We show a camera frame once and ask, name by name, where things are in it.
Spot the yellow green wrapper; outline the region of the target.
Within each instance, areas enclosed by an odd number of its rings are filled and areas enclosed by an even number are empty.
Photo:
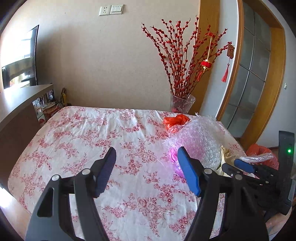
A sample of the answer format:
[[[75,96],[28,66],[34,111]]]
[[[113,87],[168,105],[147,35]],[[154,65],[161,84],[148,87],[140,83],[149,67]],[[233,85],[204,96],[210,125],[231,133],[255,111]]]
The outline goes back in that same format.
[[[220,148],[220,152],[221,152],[221,162],[218,166],[218,169],[215,171],[218,175],[220,176],[225,176],[225,177],[230,177],[228,174],[226,174],[223,170],[222,170],[222,165],[224,163],[227,163],[231,166],[234,166],[234,161],[236,159],[239,158],[238,155],[232,155],[229,151],[229,149],[224,148],[223,146],[221,146]]]

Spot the clear plastic bag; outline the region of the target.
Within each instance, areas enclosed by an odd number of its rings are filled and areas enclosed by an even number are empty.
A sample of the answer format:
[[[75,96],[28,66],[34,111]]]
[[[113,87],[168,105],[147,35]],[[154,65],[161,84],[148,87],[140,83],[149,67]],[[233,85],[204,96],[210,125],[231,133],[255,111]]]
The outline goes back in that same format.
[[[262,163],[272,159],[273,157],[273,153],[263,153],[257,156],[243,156],[239,157],[239,159],[246,163]]]

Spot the clear bubble wrap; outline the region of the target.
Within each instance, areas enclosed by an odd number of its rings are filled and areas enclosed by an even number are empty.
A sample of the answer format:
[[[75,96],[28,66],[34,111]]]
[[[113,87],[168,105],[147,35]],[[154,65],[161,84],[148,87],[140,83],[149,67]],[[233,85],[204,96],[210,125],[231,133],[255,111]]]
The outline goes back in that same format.
[[[191,120],[177,133],[167,131],[164,146],[168,149],[168,156],[171,148],[178,152],[180,147],[184,147],[191,158],[199,160],[204,167],[217,170],[221,162],[223,127],[210,116],[197,114],[189,118]]]

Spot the pink paper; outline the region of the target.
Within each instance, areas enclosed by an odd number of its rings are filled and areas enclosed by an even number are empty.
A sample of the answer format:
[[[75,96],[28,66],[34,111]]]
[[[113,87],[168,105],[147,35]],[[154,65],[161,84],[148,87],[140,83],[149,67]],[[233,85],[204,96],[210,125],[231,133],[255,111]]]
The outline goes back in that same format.
[[[169,150],[169,157],[170,157],[171,163],[172,163],[173,166],[174,166],[174,170],[175,170],[175,172],[176,172],[179,176],[184,177],[184,174],[183,174],[183,172],[182,172],[182,168],[181,168],[181,166],[180,166],[180,164],[179,164],[179,162],[178,162],[178,153],[177,153],[176,149],[171,148],[171,149]]]

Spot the red plastic bag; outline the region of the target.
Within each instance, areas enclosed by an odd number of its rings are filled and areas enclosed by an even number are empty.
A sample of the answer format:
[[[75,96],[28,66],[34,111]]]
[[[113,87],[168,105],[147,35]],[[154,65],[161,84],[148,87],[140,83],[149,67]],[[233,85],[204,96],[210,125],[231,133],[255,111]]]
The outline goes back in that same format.
[[[165,117],[163,124],[169,133],[175,134],[181,130],[190,120],[191,119],[186,115],[178,114],[175,117]]]

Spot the floral white table cloth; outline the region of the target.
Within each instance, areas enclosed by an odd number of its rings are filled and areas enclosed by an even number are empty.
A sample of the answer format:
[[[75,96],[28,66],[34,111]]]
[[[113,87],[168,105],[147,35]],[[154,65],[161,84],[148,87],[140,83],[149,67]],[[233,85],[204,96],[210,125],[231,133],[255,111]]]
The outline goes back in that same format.
[[[69,106],[35,134],[8,179],[25,240],[184,240],[201,201],[178,162],[214,173],[245,152],[212,118]]]

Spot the glass vase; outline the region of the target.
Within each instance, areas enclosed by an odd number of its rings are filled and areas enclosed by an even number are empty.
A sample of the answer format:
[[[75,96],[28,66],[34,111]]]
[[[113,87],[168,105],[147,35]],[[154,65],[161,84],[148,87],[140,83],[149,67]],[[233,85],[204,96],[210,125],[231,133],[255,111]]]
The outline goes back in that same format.
[[[195,103],[196,98],[189,95],[187,99],[182,99],[171,93],[170,109],[172,113],[188,114],[189,110]]]

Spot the cluttered items under cabinet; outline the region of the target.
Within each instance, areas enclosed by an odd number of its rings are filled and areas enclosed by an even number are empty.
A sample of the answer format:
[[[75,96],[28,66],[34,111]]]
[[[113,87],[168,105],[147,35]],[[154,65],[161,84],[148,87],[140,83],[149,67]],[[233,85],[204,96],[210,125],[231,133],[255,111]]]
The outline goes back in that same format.
[[[40,126],[43,126],[55,113],[66,107],[67,92],[62,88],[60,98],[57,100],[53,90],[33,101],[33,107]]]

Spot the frosted glass sliding door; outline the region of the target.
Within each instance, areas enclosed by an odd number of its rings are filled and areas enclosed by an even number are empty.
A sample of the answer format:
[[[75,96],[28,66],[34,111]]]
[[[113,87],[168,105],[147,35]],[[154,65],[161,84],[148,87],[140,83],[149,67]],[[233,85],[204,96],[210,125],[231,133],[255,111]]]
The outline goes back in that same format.
[[[242,56],[227,106],[226,126],[231,135],[241,138],[262,95],[271,51],[271,30],[263,18],[246,2]]]

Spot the small red lantern ornament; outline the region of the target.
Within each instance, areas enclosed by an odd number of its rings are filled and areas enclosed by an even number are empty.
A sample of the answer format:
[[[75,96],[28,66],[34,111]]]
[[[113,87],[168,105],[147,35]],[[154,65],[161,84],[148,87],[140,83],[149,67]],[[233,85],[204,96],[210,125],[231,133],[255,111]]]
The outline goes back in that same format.
[[[212,44],[212,37],[210,37],[210,43],[207,50],[206,58],[201,62],[201,66],[203,67],[203,73],[205,73],[209,68],[211,68],[212,63],[209,61],[210,51],[211,51],[211,44]]]

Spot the red berry branches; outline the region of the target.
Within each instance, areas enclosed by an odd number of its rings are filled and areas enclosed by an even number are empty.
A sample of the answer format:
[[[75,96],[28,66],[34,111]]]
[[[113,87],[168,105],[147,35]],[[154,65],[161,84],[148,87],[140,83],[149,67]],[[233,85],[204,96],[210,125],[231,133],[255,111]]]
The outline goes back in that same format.
[[[185,31],[190,25],[190,20],[186,22],[161,19],[165,29],[155,26],[147,27],[142,23],[141,29],[158,51],[158,55],[164,66],[168,78],[170,91],[175,96],[187,99],[192,94],[196,85],[201,81],[203,73],[201,62],[207,56],[207,50],[212,37],[209,61],[214,64],[225,50],[228,44],[218,48],[218,43],[226,34],[227,29],[222,33],[212,32],[208,25],[205,33],[202,33],[198,24],[199,18],[194,20],[194,29],[189,39],[184,38]]]

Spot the black television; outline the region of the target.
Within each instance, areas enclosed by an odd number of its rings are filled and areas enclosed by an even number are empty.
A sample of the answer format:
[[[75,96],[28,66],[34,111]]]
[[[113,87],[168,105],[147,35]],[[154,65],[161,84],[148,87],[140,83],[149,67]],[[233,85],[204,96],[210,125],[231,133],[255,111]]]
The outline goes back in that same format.
[[[4,41],[1,48],[3,88],[36,86],[36,48],[39,25]]]

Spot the wooden door frame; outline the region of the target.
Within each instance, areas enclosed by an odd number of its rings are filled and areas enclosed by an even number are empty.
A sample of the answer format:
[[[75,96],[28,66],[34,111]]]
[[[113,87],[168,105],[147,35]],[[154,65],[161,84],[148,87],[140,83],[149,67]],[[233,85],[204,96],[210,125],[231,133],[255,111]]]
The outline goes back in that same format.
[[[263,1],[246,3],[269,25],[271,50],[263,92],[254,115],[240,138],[240,144],[245,150],[257,142],[273,114],[283,83],[286,60],[285,30],[282,24]]]

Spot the wooden arch frame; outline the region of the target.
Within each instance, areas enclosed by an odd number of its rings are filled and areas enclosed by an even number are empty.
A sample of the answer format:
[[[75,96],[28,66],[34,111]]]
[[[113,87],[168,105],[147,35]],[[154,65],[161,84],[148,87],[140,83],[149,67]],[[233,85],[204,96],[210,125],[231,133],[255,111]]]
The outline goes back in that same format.
[[[205,32],[208,25],[214,33],[222,33],[227,29],[217,47],[221,48],[231,42],[235,47],[234,57],[229,59],[226,51],[217,57],[211,69],[204,74],[193,91],[196,102],[189,114],[211,115],[220,120],[234,87],[242,53],[244,31],[242,1],[200,1],[200,30]]]

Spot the wall socket and switch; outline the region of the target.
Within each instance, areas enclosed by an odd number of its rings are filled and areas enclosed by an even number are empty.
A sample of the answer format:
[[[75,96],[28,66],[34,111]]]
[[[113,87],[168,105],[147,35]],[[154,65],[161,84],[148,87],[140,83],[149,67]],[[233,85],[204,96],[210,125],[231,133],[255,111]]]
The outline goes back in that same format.
[[[101,6],[99,16],[121,15],[123,13],[124,4]]]

